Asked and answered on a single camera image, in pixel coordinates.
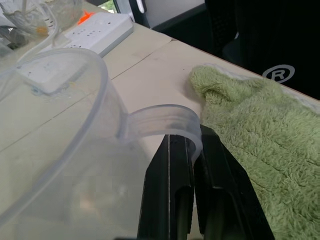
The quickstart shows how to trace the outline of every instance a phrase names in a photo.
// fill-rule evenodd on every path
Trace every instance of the white tabletop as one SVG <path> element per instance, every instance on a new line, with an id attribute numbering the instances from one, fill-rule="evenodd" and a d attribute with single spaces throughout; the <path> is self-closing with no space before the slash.
<path id="1" fill-rule="evenodd" d="M 89 12 L 103 11 L 89 3 L 85 3 L 85 9 Z M 234 73 L 257 77 L 255 73 L 138 24 L 134 24 L 134 32 L 108 53 L 103 60 L 108 68 L 109 77 L 129 112 L 153 105 L 178 104 L 192 109 L 200 116 L 204 101 L 196 96 L 188 83 L 188 75 L 197 65 L 217 64 Z M 95 99 L 97 91 L 94 89 L 90 91 L 91 93 L 88 92 L 87 96 L 78 96 L 77 101 L 70 101 L 64 107 L 60 106 L 54 116 L 42 117 L 42 122 L 33 122 L 29 128 L 34 131 L 22 129 L 25 131 L 24 134 L 17 133 L 8 141 L 0 141 L 0 184 L 4 184 L 5 179 L 13 178 L 12 182 L 16 186 L 14 187 L 15 192 L 9 192 L 13 189 L 12 186 L 7 188 L 8 195 L 12 197 L 6 197 L 3 200 L 0 197 L 0 213 L 20 195 L 22 189 L 32 183 L 32 179 L 26 182 L 25 175 L 32 172 L 30 174 L 32 176 L 35 171 L 44 169 L 46 163 L 41 161 L 48 154 L 57 158 L 56 155 L 61 151 L 55 149 L 65 148 L 68 145 L 82 124 L 74 116 L 88 114 Z M 319 104 L 315 99 L 294 90 L 289 89 L 288 91 L 305 102 Z M 71 116 L 74 118 L 74 126 L 65 127 L 63 125 L 64 119 Z M 52 129 L 57 126 L 65 128 L 65 138 L 59 139 L 58 145 L 56 148 L 52 148 L 52 152 L 48 153 L 39 149 L 37 156 L 32 156 L 34 158 L 32 162 L 23 161 L 18 157 L 22 155 L 23 151 L 27 151 L 28 144 L 33 142 L 34 135 L 40 133 L 43 135 L 44 142 L 52 141 L 53 143 L 55 135 Z M 163 136 L 152 136 L 141 140 L 141 145 L 150 160 L 162 138 Z"/>

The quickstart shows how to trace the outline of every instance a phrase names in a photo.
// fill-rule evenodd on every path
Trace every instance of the white logo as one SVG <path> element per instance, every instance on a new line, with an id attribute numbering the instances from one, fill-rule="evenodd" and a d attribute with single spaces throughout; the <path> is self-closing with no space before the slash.
<path id="1" fill-rule="evenodd" d="M 269 79 L 271 78 L 272 80 L 275 80 L 281 84 L 281 83 L 284 83 L 285 81 L 288 81 L 290 78 L 292 78 L 293 75 L 295 74 L 295 71 L 296 70 L 293 66 L 282 64 L 282 65 L 277 65 L 265 70 L 262 74 L 262 77 L 269 78 Z"/>

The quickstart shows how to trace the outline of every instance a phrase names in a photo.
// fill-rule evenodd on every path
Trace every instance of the orange tag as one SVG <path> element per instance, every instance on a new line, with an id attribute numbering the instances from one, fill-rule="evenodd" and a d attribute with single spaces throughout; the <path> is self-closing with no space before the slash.
<path id="1" fill-rule="evenodd" d="M 79 19 L 78 25 L 82 24 L 85 20 L 89 19 L 93 14 L 95 13 L 84 11 L 84 15 Z"/>

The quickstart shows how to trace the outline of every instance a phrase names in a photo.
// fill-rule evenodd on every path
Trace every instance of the fuzzy green cloth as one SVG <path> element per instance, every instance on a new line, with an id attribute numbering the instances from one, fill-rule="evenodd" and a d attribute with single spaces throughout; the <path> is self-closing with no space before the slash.
<path id="1" fill-rule="evenodd" d="M 268 79 L 238 80 L 197 66 L 202 122 L 244 167 L 275 239 L 320 238 L 320 119 Z"/>

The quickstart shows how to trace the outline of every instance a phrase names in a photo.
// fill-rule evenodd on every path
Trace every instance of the white power strip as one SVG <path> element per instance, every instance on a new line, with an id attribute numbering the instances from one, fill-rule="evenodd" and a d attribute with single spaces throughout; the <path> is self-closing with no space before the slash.
<path id="1" fill-rule="evenodd" d="M 126 14 L 98 12 L 82 24 L 68 31 L 65 36 L 70 40 L 60 48 L 89 49 L 100 57 L 121 43 L 133 32 L 133 23 Z M 53 49 L 52 45 L 41 52 Z M 25 82 L 45 94 L 52 94 L 75 81 L 86 69 L 84 60 L 68 60 L 50 56 L 41 61 L 23 65 L 19 70 Z"/>

